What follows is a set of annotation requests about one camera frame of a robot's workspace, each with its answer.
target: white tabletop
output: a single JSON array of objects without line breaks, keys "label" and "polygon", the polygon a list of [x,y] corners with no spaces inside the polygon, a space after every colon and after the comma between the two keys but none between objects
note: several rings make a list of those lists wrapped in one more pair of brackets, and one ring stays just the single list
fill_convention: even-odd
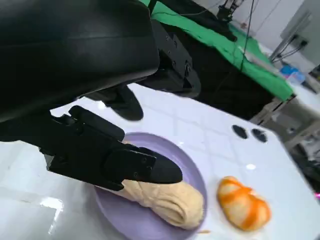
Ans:
[{"label": "white tabletop", "polygon": [[292,103],[299,104],[300,107],[320,119],[320,94],[316,94],[300,84],[288,83],[296,95]]},{"label": "white tabletop", "polygon": [[[144,118],[129,122],[99,102],[82,98],[76,104],[91,110],[125,132],[143,131],[179,145],[196,163],[208,191],[208,213],[202,226],[208,234],[193,240],[314,240],[320,233],[320,206],[312,190],[271,131],[268,142],[236,136],[231,125],[248,132],[255,125],[191,99],[130,85],[142,103]],[[66,113],[70,104],[54,111]],[[123,240],[99,211],[93,187],[46,171],[35,146],[0,144],[0,239]],[[254,233],[235,229],[216,200],[217,182],[235,176],[269,202],[271,221]]]}]

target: green cloth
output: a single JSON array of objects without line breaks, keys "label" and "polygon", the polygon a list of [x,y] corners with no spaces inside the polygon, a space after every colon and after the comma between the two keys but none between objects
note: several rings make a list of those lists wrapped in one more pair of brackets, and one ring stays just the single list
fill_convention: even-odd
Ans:
[{"label": "green cloth", "polygon": [[[148,5],[150,2],[150,0],[140,1],[145,5]],[[216,48],[231,64],[240,69],[243,53],[238,46],[241,46],[242,49],[244,48],[246,36],[236,28],[230,28],[233,34],[238,38],[236,42],[232,42],[215,31],[207,29],[184,16],[178,15],[159,1],[155,5],[151,18],[158,20],[161,23],[178,27],[199,42],[206,44],[209,47]],[[270,63],[268,58],[260,51],[255,39],[248,39],[246,49],[249,53],[255,55],[259,59],[266,63]],[[246,59],[244,60],[242,71],[283,101],[287,100],[293,94],[293,90],[283,79]]]}]

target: robotic arm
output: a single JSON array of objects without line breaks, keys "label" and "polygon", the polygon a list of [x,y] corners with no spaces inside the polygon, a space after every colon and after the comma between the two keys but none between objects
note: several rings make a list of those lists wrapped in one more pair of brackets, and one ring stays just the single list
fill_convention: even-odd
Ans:
[{"label": "robotic arm", "polygon": [[2,3],[0,18],[0,141],[38,146],[49,171],[115,191],[124,179],[182,180],[175,163],[123,144],[124,131],[90,111],[74,106],[70,116],[50,114],[159,70],[146,6],[136,0],[13,0]]}]

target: lavender plate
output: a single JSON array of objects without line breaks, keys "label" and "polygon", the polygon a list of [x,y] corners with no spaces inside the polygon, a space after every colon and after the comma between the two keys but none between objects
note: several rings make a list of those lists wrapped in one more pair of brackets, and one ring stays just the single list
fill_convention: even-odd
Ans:
[{"label": "lavender plate", "polygon": [[[145,147],[174,161],[182,170],[183,181],[198,189],[204,197],[204,217],[207,214],[207,190],[205,182],[191,158],[172,142],[148,133],[126,134],[125,141]],[[174,227],[149,208],[140,206],[108,191],[95,188],[97,203],[110,223],[130,240],[185,240],[196,234],[199,228],[184,230]]]}]

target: white wall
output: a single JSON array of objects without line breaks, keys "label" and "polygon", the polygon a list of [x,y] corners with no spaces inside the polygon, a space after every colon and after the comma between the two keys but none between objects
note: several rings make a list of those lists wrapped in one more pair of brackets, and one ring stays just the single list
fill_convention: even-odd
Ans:
[{"label": "white wall", "polygon": [[[213,6],[215,3],[219,2],[219,0],[194,1],[205,8],[209,8],[210,6]],[[258,3],[258,5],[252,15],[251,30],[255,33],[254,37],[271,50],[274,50],[282,41],[280,36],[282,31],[285,29],[291,18],[304,2],[304,0],[281,0],[277,8],[261,26],[264,19],[272,11],[278,1],[279,0],[254,0],[255,4]],[[251,3],[251,0],[245,0],[245,2],[233,14],[233,19],[240,23],[248,19]],[[216,14],[218,12],[218,6],[211,8],[210,11]],[[305,72],[315,67],[314,64],[307,61],[299,53],[289,57],[288,60],[296,63],[296,65],[298,65],[300,69]]]}]

